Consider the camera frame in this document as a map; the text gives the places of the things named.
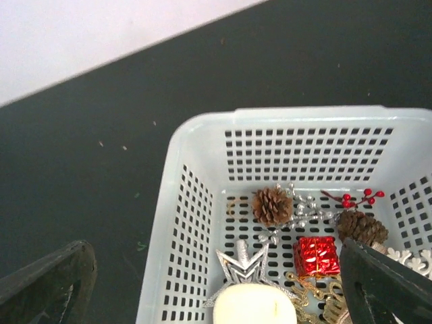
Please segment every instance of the white snowflake ornament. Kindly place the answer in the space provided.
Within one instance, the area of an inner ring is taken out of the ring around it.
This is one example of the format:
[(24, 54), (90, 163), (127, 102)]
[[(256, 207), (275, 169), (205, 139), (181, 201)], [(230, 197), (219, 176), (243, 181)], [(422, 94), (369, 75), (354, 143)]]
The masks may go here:
[(401, 265), (416, 271), (422, 276), (429, 278), (432, 280), (432, 253), (430, 250), (421, 250), (420, 256), (425, 259), (425, 262), (422, 258), (412, 257), (412, 252), (409, 250), (395, 251), (393, 248), (388, 248), (387, 256)]

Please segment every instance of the silver star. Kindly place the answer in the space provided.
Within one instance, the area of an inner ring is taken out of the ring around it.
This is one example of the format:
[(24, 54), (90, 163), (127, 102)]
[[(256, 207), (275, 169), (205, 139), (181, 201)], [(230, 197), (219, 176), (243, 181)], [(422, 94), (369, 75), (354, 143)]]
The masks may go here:
[(221, 263), (226, 282), (214, 295), (212, 295), (203, 304), (203, 307), (215, 306), (215, 299), (226, 288), (236, 284), (254, 282), (257, 284), (267, 284), (281, 290), (290, 298), (297, 298), (293, 292), (285, 289), (265, 277), (265, 267), (267, 265), (267, 253), (269, 252), (270, 241), (264, 243), (264, 246), (250, 259), (248, 255), (248, 244), (245, 240), (236, 242), (238, 260), (216, 250), (217, 258)]

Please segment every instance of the christmas decoration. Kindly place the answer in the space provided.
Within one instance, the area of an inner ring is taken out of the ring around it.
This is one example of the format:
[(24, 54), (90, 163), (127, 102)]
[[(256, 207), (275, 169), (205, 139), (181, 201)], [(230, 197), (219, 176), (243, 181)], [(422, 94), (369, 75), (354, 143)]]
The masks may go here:
[(340, 273), (333, 236), (300, 238), (294, 244), (294, 265), (299, 277), (323, 277)]
[(373, 242), (371, 248), (373, 248), (375, 251), (380, 252), (381, 254), (387, 254), (387, 248), (378, 242)]
[(422, 276), (432, 280), (432, 253), (430, 250), (421, 250), (420, 256), (422, 258), (412, 257), (412, 252), (408, 250), (395, 251), (393, 248), (388, 248), (387, 256), (400, 264), (420, 273)]
[[(331, 300), (331, 298), (336, 299), (337, 297), (338, 298), (340, 297), (338, 295), (338, 293), (335, 292), (335, 288), (341, 287), (341, 285), (340, 285), (341, 279), (340, 279), (339, 275), (336, 275), (336, 276), (331, 277), (331, 278), (333, 281), (329, 284), (330, 289), (328, 291), (324, 291), (322, 289), (315, 287), (311, 282), (297, 277), (292, 272), (286, 273), (286, 279), (288, 281), (294, 282), (295, 284), (300, 285), (300, 288), (296, 287), (296, 286), (292, 286), (292, 291), (297, 295), (298, 299), (291, 300), (293, 305), (294, 305), (294, 308), (296, 309), (298, 323), (310, 323), (310, 324), (326, 324), (327, 323), (327, 322), (321, 321), (319, 319), (318, 315), (309, 314), (306, 312), (305, 308), (309, 305), (309, 302), (310, 302), (309, 297), (308, 297), (308, 295), (310, 293), (317, 300), (326, 299), (326, 302), (325, 302), (326, 306), (324, 308), (324, 314), (323, 314), (326, 321), (328, 321), (332, 317), (336, 316), (336, 315), (332, 314), (330, 317), (330, 312), (334, 311), (336, 309), (336, 307), (338, 307), (339, 304), (336, 304), (336, 302), (333, 302)], [(327, 304), (330, 304), (331, 307), (333, 307), (333, 308), (326, 312)]]
[(273, 244), (277, 244), (279, 242), (279, 234), (283, 228), (290, 228), (291, 230), (295, 227), (305, 227), (306, 224), (314, 219), (318, 219), (321, 221), (328, 220), (331, 223), (335, 223), (335, 218), (338, 214), (333, 213), (332, 211), (324, 211), (320, 209), (318, 204), (315, 202), (315, 198), (310, 194), (301, 195), (298, 194), (294, 189), (294, 184), (292, 182), (288, 183), (287, 188), (285, 189), (288, 196), (292, 196), (295, 201), (298, 201), (297, 210), (291, 216), (291, 220), (283, 225), (279, 225), (275, 230), (267, 231), (259, 235), (260, 242), (270, 241)]
[(269, 286), (280, 289), (290, 298), (297, 298), (295, 294), (272, 282), (265, 277), (265, 267), (267, 265), (267, 253), (269, 252), (270, 242), (263, 247), (252, 257), (248, 255), (248, 245), (245, 240), (236, 242), (236, 250), (238, 260), (227, 256), (219, 250), (216, 250), (217, 258), (221, 263), (223, 273), (226, 278), (225, 284), (214, 295), (212, 295), (204, 304), (204, 307), (213, 307), (215, 299), (229, 286), (243, 283), (267, 284)]
[(382, 222), (356, 210), (345, 210), (340, 214), (337, 230), (342, 242), (346, 238), (352, 238), (369, 246), (373, 242), (383, 243), (389, 234)]
[(329, 324), (352, 324), (345, 297), (343, 294), (338, 294), (336, 289), (343, 292), (340, 276), (329, 284), (329, 295), (325, 301), (323, 317)]
[(213, 324), (297, 324), (292, 301), (279, 289), (242, 283), (225, 289), (215, 301)]
[(229, 203), (227, 203), (227, 215), (229, 215), (231, 218), (236, 219), (236, 220), (241, 220), (241, 219), (245, 218), (245, 215), (240, 216), (239, 218), (234, 217), (233, 216), (234, 211), (232, 210), (232, 207), (236, 206), (236, 203), (243, 203), (243, 202), (244, 202), (244, 200), (236, 198), (236, 199), (230, 201)]
[(252, 200), (255, 219), (265, 226), (287, 223), (292, 215), (292, 198), (279, 186), (258, 190)]
[(322, 190), (321, 193), (333, 200), (338, 201), (339, 203), (342, 204), (343, 208), (345, 209), (358, 208), (360, 204), (365, 202), (368, 202), (368, 204), (373, 205), (376, 202), (375, 197), (383, 198), (385, 196), (384, 191), (377, 191), (374, 195), (372, 195), (372, 189), (366, 188), (363, 191), (364, 196), (362, 200), (360, 202), (354, 202), (351, 201), (352, 197), (350, 194), (344, 194), (342, 197), (335, 197), (325, 190)]

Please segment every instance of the candle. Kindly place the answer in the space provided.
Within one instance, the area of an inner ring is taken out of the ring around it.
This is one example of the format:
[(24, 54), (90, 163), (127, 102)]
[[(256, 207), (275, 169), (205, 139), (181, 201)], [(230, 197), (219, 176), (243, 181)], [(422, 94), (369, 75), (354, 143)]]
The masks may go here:
[(297, 324), (291, 300), (279, 289), (240, 283), (216, 299), (213, 324)]

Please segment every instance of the dark green floor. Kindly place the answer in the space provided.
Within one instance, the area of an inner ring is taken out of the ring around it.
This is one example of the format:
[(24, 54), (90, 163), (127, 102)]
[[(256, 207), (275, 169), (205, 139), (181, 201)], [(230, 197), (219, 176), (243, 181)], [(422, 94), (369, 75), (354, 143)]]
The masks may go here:
[(133, 323), (137, 243), (183, 121), (238, 107), (431, 108), (430, 4), (375, 2), (270, 1), (0, 109), (0, 277), (88, 240), (88, 323)]

